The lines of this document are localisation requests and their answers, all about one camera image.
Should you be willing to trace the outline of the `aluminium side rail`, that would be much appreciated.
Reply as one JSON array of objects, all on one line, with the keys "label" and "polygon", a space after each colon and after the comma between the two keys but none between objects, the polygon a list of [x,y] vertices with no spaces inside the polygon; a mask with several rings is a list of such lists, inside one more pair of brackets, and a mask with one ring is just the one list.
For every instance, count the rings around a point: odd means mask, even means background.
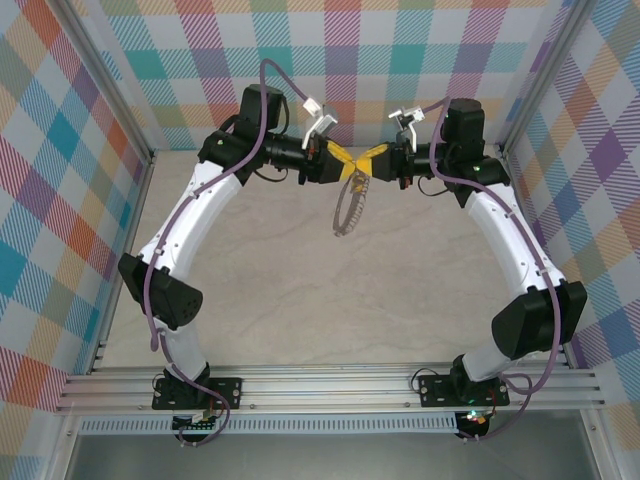
[{"label": "aluminium side rail", "polygon": [[[148,196],[154,168],[158,159],[158,151],[152,151],[150,158],[144,164],[140,179],[136,202],[132,209],[127,225],[126,235],[122,244],[122,253],[130,253],[136,247],[136,238]],[[80,367],[82,375],[89,375],[96,363],[100,363],[104,356],[104,349],[108,345],[114,323],[118,322],[124,313],[129,310],[139,311],[140,308],[133,303],[126,291],[123,279],[114,266],[114,279],[108,290],[108,297],[103,311],[99,314],[96,327],[90,338],[88,353],[84,363]]]},{"label": "aluminium side rail", "polygon": [[511,212],[502,213],[508,237],[500,251],[501,265],[512,299],[493,320],[498,350],[515,361],[529,354],[547,352],[555,358],[570,341],[587,299],[584,285],[570,281],[554,265],[540,243],[524,200],[524,188],[516,180],[515,157],[503,156],[511,193],[505,199]]}]

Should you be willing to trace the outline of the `aluminium mounting rail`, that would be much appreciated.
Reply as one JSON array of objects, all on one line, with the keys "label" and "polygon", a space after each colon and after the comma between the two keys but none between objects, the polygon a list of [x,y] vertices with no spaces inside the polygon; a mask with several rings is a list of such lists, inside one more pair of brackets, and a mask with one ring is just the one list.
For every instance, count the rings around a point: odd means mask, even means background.
[{"label": "aluminium mounting rail", "polygon": [[[216,377],[241,379],[240,414],[418,412],[421,395],[411,386],[416,371],[444,373],[443,363],[214,366]],[[56,411],[66,415],[151,413],[157,367],[96,368],[67,379]],[[531,398],[515,391],[503,411],[593,410],[605,405],[590,370],[556,364],[545,386]]]}]

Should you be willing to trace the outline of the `aluminium frame post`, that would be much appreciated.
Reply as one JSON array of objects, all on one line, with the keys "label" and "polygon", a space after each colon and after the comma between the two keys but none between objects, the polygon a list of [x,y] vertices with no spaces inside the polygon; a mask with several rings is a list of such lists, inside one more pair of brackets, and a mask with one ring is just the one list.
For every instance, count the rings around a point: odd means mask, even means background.
[{"label": "aluminium frame post", "polygon": [[147,165],[152,164],[154,160],[153,149],[144,137],[142,129],[121,95],[114,77],[111,75],[91,36],[86,31],[71,0],[47,0],[47,3],[63,30],[70,37],[72,44],[85,64],[85,68],[104,95],[134,149]]},{"label": "aluminium frame post", "polygon": [[598,0],[549,0],[509,87],[492,142],[505,156],[518,143]]}]

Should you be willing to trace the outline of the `grey metal panel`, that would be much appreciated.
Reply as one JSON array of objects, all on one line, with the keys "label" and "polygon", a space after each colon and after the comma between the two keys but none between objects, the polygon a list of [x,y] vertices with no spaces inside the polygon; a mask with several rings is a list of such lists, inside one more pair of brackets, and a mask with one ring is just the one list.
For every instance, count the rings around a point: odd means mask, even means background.
[{"label": "grey metal panel", "polygon": [[586,452],[548,440],[464,444],[447,435],[83,436],[65,480],[600,480]]}]

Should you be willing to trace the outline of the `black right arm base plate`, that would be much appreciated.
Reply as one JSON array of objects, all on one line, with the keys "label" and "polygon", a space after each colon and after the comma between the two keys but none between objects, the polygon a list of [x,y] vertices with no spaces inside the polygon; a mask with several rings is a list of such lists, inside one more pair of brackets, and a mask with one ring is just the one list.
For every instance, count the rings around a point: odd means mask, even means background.
[{"label": "black right arm base plate", "polygon": [[510,404],[506,384],[498,378],[472,382],[452,375],[421,375],[418,377],[418,393],[424,408],[502,407]]}]

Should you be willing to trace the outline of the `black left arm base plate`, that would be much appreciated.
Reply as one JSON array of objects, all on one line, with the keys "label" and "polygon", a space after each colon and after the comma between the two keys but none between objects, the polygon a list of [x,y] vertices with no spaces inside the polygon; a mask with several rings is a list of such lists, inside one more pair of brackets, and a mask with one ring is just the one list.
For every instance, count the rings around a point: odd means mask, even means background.
[{"label": "black left arm base plate", "polygon": [[[240,407],[242,380],[240,378],[209,378],[204,387],[223,397],[231,410]],[[152,382],[153,410],[221,410],[223,402],[202,389],[193,387],[173,376],[157,376]]]}]

